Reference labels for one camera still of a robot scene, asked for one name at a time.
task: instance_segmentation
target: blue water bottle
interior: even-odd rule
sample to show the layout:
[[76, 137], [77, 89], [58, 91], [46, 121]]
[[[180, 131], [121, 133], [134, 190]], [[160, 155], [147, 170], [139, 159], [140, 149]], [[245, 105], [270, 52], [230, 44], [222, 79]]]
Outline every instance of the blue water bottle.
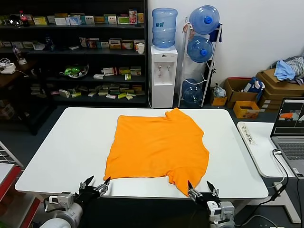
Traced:
[[175, 44], [177, 10], [157, 8], [152, 11], [153, 39], [158, 48], [169, 48]]
[[202, 6], [191, 13], [189, 22], [195, 32], [210, 34], [219, 26], [219, 12], [213, 6]]
[[210, 40], [204, 37], [194, 36], [188, 42], [187, 54], [194, 62], [206, 62], [213, 54], [213, 45]]
[[192, 78], [182, 82], [182, 98], [189, 104], [197, 104], [203, 98], [203, 91], [196, 84], [197, 81]]

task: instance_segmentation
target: bottle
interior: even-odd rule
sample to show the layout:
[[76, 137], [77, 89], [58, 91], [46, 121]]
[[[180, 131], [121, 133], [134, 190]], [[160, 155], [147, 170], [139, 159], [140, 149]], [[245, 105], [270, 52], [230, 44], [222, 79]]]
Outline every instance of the bottle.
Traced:
[[213, 45], [204, 37], [194, 36], [188, 42], [187, 54], [196, 63], [206, 62], [213, 54]]
[[46, 44], [47, 44], [47, 49], [50, 51], [55, 50], [55, 45], [49, 35], [46, 36]]
[[23, 14], [22, 10], [20, 10], [19, 13], [20, 13], [20, 20], [22, 21], [23, 26], [28, 27], [29, 21], [28, 21], [27, 17]]
[[26, 59], [21, 54], [21, 51], [15, 45], [13, 46], [13, 52], [18, 60], [19, 65], [27, 64]]
[[169, 48], [175, 44], [177, 10], [157, 8], [152, 11], [153, 39], [152, 43], [158, 48]]
[[203, 98], [203, 91], [196, 84], [197, 81], [192, 78], [182, 82], [182, 98], [189, 104], [198, 104]]
[[219, 12], [213, 6], [202, 6], [191, 13], [189, 22], [195, 32], [210, 34], [219, 26]]

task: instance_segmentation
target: laptop keyboard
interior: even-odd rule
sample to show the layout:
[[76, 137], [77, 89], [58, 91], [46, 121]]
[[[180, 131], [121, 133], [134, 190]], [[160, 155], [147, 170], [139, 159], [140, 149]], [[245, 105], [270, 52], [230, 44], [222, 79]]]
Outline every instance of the laptop keyboard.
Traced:
[[290, 160], [304, 160], [304, 143], [279, 143]]

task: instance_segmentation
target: laptop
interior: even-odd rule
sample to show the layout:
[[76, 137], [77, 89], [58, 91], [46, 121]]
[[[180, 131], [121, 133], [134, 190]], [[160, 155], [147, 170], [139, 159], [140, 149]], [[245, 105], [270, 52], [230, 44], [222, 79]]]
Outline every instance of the laptop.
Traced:
[[304, 97], [283, 98], [270, 137], [295, 176], [304, 180]]

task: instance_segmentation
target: cup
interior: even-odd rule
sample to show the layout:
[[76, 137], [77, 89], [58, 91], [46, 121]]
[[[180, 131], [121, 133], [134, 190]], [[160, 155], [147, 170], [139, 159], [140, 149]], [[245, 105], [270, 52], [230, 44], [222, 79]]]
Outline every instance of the cup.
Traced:
[[143, 43], [137, 44], [137, 51], [138, 51], [138, 54], [144, 53], [144, 44]]

